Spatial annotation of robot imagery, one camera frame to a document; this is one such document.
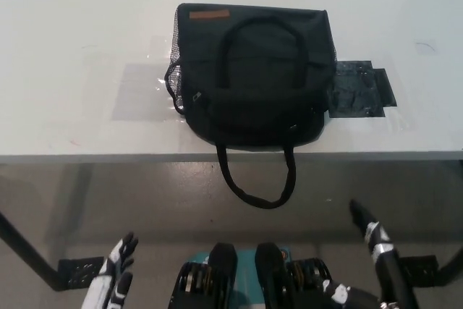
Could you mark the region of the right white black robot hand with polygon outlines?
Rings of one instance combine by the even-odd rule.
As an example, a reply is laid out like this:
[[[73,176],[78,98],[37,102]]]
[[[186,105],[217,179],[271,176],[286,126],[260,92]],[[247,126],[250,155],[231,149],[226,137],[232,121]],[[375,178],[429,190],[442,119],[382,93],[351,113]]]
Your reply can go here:
[[[373,260],[381,297],[329,279],[318,285],[320,292],[335,308],[418,308],[412,286],[402,271],[399,253],[382,223],[354,199],[349,202],[349,211]]]

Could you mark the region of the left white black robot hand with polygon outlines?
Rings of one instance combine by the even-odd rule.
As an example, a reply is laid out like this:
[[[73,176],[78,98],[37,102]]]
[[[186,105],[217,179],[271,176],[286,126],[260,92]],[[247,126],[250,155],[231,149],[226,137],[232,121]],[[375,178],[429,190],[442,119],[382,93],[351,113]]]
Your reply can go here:
[[[114,246],[93,278],[83,300],[82,309],[121,309],[124,307],[133,273],[133,253],[138,238],[129,232]]]

